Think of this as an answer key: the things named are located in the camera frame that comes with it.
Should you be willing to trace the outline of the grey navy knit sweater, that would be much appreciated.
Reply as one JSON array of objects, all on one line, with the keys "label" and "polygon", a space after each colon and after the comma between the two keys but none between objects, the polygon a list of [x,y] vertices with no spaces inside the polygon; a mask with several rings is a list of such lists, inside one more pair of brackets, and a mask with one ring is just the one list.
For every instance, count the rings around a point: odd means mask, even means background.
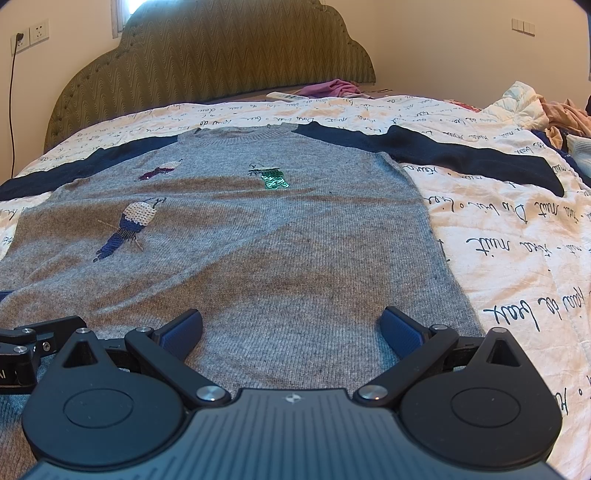
[{"label": "grey navy knit sweater", "polygon": [[195,130],[22,213],[5,479],[553,479],[555,399],[483,331],[414,182],[314,126]]}]

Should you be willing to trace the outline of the pile of clothes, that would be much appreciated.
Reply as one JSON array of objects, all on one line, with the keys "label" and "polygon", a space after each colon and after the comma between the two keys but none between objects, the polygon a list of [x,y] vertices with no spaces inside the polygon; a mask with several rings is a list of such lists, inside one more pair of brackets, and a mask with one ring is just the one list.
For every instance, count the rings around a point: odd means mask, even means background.
[{"label": "pile of clothes", "polygon": [[574,161],[586,185],[590,185],[590,114],[570,99],[548,101],[526,83],[516,81],[483,113],[530,131],[541,131],[550,146]]}]

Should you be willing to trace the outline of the white script print quilt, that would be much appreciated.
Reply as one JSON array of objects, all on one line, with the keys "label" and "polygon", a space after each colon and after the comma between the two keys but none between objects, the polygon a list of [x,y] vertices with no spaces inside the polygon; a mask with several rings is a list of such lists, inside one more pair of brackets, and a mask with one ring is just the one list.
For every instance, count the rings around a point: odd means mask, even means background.
[{"label": "white script print quilt", "polygon": [[179,104],[90,127],[27,168],[172,143],[1,205],[1,324],[98,335],[195,308],[189,364],[230,390],[355,390],[394,365],[393,305],[500,326],[553,394],[551,464],[590,475],[590,190],[530,130],[444,101]]}]

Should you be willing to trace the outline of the purple pink garment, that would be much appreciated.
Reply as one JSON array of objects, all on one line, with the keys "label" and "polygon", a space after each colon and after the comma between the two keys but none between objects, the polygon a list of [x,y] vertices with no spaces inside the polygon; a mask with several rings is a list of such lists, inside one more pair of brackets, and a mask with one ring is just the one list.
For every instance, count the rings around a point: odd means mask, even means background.
[{"label": "purple pink garment", "polygon": [[342,79],[334,79],[327,82],[304,86],[294,92],[307,98],[367,98],[368,95],[356,86],[356,84]]}]

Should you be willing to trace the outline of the white remote control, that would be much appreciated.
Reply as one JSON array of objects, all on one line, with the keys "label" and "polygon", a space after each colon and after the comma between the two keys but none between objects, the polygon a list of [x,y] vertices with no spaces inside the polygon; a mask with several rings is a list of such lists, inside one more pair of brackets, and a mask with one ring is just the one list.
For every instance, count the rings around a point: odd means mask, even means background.
[{"label": "white remote control", "polygon": [[266,94],[266,98],[270,100],[280,100],[285,102],[297,102],[300,100],[307,100],[307,97],[291,94],[291,93],[284,93],[279,91],[274,91]]}]

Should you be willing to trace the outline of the olive green upholstered headboard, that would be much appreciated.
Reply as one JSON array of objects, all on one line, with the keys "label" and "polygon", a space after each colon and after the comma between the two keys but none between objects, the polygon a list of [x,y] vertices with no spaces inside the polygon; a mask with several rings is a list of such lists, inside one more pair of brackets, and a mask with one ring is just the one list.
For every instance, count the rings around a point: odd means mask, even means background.
[{"label": "olive green upholstered headboard", "polygon": [[369,53],[318,1],[148,1],[119,45],[76,73],[50,116],[44,148],[119,116],[335,78],[369,84]]}]

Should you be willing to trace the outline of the white wall socket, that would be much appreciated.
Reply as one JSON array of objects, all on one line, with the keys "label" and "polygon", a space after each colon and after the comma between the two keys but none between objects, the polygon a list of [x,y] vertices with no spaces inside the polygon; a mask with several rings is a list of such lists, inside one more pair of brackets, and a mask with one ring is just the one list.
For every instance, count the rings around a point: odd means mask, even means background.
[{"label": "white wall socket", "polygon": [[49,20],[36,22],[34,25],[17,32],[10,39],[10,51],[12,55],[47,41],[50,37]]}]

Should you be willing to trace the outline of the white wall switch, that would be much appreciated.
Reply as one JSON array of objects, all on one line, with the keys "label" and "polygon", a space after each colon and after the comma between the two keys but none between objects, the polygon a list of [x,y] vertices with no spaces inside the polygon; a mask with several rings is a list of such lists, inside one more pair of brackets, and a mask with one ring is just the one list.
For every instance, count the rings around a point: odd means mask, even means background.
[{"label": "white wall switch", "polygon": [[522,33],[532,37],[536,36],[536,26],[531,22],[513,18],[511,20],[511,26],[512,30],[515,32]]}]

